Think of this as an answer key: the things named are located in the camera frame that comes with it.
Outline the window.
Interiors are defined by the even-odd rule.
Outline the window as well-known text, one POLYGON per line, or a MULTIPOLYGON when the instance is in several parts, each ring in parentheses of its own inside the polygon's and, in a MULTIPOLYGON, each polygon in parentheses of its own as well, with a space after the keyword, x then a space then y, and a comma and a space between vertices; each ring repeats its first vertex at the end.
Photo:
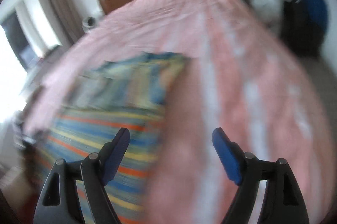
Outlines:
POLYGON ((33 76, 61 45, 51 27, 41 31, 25 1, 1 11, 1 123, 26 105, 33 76))

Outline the blue fluffy garment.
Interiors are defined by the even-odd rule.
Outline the blue fluffy garment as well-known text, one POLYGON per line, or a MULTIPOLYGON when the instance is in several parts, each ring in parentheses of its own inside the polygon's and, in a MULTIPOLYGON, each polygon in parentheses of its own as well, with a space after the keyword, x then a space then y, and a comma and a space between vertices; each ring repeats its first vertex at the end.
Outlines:
POLYGON ((317 24, 323 33, 328 27, 328 10, 324 0, 303 0, 307 6, 310 19, 317 24))

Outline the striped knit sweater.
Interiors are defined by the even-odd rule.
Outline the striped knit sweater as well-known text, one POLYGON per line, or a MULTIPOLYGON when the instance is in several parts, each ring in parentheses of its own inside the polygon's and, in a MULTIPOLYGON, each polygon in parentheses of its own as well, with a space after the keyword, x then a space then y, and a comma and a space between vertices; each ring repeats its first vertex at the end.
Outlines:
POLYGON ((38 143, 38 185, 60 158, 81 160, 130 131, 130 145, 105 189, 122 223, 142 223, 149 171, 158 158, 167 94, 188 64, 172 52, 143 53, 85 71, 38 143))

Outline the black hanging garment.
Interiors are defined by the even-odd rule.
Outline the black hanging garment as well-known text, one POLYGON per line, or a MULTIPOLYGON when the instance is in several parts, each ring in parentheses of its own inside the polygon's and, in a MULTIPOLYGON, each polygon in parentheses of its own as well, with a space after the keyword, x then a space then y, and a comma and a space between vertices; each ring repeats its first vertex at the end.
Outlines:
POLYGON ((298 57, 317 59, 325 33, 309 17, 303 0, 283 3, 281 40, 298 57))

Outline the brown curtain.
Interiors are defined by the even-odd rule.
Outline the brown curtain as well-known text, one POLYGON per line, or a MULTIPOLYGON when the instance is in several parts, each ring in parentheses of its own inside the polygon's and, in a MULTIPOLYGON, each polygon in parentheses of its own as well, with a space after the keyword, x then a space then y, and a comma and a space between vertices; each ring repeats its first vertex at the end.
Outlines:
POLYGON ((84 36, 82 19, 73 0, 50 0, 62 29, 71 45, 84 36))

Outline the pink striped bed sheet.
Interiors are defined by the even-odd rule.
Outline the pink striped bed sheet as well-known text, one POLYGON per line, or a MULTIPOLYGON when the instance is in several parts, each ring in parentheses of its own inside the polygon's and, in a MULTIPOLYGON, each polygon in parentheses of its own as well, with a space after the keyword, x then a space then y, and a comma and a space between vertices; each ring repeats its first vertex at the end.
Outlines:
POLYGON ((212 144, 219 127, 261 160, 286 159, 320 223, 336 184, 325 111, 294 55, 241 0, 134 0, 106 15, 43 78, 25 133, 38 145, 85 71, 164 52, 189 61, 167 94, 142 223, 221 222, 237 187, 212 144))

